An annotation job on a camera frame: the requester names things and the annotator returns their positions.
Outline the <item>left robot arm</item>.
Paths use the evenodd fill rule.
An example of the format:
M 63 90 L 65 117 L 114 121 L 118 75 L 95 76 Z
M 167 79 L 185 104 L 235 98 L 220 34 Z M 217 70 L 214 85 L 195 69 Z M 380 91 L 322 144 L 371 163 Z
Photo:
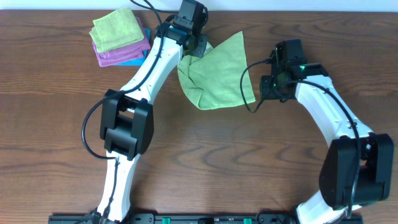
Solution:
M 122 223 L 128 216 L 130 193 L 139 158 L 154 135 L 155 98 L 184 56 L 202 57 L 207 36 L 201 30 L 208 10 L 198 1 L 183 0 L 178 14 L 161 21 L 152 48 L 132 79 L 119 91 L 108 90 L 95 104 L 101 107 L 100 138 L 104 141 L 107 173 L 91 223 Z

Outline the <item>light green cloth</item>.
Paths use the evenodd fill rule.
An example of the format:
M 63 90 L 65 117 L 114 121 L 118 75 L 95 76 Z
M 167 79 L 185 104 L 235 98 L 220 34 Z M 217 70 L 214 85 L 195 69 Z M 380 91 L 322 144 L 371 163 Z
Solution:
M 206 46 L 202 58 L 186 55 L 177 66 L 185 96 L 199 110 L 215 110 L 253 103 L 256 98 L 244 48 L 243 32 L 212 47 Z

